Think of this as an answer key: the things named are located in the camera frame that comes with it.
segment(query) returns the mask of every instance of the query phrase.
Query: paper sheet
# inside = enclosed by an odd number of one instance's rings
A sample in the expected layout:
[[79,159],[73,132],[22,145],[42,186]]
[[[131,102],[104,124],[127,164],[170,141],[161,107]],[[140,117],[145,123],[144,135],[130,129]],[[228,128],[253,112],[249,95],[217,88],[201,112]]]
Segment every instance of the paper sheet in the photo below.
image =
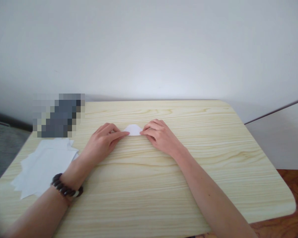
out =
[[142,131],[142,129],[136,124],[131,124],[127,126],[123,131],[129,132],[129,136],[140,136],[140,132]]
[[35,152],[21,161],[22,171],[11,182],[15,191],[21,191],[21,199],[32,194],[41,196],[49,188],[54,175],[63,173],[78,157],[73,142],[68,138],[42,140]]

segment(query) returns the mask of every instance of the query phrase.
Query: wooden table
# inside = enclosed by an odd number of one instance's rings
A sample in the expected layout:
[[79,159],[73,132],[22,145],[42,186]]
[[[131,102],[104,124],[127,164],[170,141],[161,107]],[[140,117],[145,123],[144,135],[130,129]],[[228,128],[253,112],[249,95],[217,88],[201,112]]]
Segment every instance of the wooden table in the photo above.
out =
[[[251,222],[291,214],[293,195],[234,110],[217,100],[88,102],[73,147],[105,122],[123,130],[163,119]],[[0,234],[37,198],[10,182],[41,139],[29,137],[0,179]],[[55,237],[187,237],[210,231],[175,161],[146,137],[126,137],[91,173]]]

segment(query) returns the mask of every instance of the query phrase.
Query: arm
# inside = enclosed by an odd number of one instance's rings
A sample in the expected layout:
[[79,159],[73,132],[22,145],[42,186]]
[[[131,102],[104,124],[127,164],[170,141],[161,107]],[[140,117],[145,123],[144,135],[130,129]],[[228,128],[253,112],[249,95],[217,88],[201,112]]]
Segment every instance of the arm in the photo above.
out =
[[[80,156],[72,161],[62,174],[60,178],[62,183],[78,190],[92,169],[128,134],[129,132],[121,132],[114,124],[106,123],[101,126],[91,136]],[[62,196],[51,186],[8,229],[4,237],[52,237],[67,207]]]
[[257,237],[220,187],[195,161],[162,120],[149,122],[140,133],[152,145],[174,158],[204,218],[219,238]]

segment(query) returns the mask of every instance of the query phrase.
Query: forearm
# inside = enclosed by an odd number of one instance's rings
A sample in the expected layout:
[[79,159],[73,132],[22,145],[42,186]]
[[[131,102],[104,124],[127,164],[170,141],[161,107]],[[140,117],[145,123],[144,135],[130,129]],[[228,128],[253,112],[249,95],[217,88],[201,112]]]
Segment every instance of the forearm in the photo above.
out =
[[[89,168],[82,168],[82,166],[84,164],[79,158],[71,162],[60,178],[62,183],[78,190],[90,172]],[[9,228],[4,237],[52,237],[68,208],[58,193],[58,190],[51,186]]]
[[234,204],[186,148],[173,157],[204,218],[219,238],[257,237]]

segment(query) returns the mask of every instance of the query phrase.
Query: gray floor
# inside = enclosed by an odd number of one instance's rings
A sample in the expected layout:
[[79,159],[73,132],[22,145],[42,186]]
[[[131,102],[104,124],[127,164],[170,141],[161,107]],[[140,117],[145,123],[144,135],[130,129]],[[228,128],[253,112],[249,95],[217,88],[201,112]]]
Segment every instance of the gray floor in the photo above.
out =
[[30,132],[0,125],[0,177],[14,160]]

